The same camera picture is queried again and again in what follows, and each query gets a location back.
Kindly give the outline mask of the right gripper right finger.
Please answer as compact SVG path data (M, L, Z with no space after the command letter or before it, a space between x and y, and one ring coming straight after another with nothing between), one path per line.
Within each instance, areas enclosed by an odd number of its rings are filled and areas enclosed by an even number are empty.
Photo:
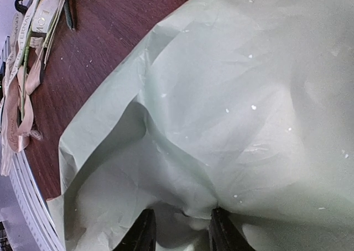
M229 213L222 208L211 212L209 224L210 250L254 251L229 219Z

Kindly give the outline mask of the green wrapping paper sheet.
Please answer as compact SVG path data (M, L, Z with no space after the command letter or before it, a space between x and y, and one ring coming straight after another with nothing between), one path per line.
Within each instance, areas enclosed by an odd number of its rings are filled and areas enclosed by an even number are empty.
M66 250L146 208L158 250L208 250L216 207L255 250L353 249L353 0L189 0L59 141Z

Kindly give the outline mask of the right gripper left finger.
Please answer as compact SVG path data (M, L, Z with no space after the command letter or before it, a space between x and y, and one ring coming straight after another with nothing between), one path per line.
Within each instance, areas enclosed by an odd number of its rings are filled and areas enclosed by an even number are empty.
M155 251L157 225L153 209L144 209L113 251Z

